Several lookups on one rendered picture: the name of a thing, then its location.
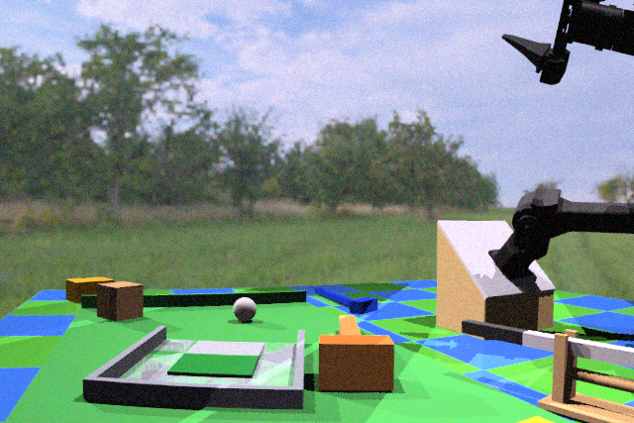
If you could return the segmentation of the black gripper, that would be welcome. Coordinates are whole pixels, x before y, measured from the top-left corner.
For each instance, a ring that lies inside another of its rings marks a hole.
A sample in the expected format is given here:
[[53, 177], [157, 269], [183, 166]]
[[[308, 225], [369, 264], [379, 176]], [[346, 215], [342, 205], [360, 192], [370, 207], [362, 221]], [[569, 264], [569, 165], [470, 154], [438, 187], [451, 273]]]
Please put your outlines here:
[[[572, 15], [569, 6], [573, 6]], [[567, 69], [571, 53], [566, 49], [567, 43], [591, 45], [601, 52], [603, 49], [611, 50], [622, 11], [617, 5], [564, 0], [553, 48], [550, 48], [551, 44], [537, 43], [515, 35], [504, 34], [501, 37], [536, 66], [536, 73], [542, 71], [540, 82], [556, 85]]]

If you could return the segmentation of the white golf ball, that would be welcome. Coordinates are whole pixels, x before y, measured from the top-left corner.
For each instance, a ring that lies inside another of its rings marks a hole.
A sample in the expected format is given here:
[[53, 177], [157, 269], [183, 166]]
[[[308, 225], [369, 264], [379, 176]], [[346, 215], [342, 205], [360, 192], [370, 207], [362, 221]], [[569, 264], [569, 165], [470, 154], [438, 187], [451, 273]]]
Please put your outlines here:
[[252, 299], [243, 297], [234, 304], [233, 311], [237, 319], [250, 321], [256, 314], [257, 306]]

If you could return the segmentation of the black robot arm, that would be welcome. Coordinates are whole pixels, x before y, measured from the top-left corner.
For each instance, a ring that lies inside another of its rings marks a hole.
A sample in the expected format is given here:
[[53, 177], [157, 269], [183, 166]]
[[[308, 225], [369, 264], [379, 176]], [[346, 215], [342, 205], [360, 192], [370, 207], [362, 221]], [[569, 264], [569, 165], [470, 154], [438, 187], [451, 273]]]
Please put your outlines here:
[[[623, 10], [612, 51], [634, 55], [634, 11]], [[530, 276], [528, 267], [547, 255], [551, 238], [568, 232], [634, 234], [634, 203], [572, 202], [560, 189], [535, 188], [519, 199], [514, 232], [500, 250], [488, 251], [506, 279]]]

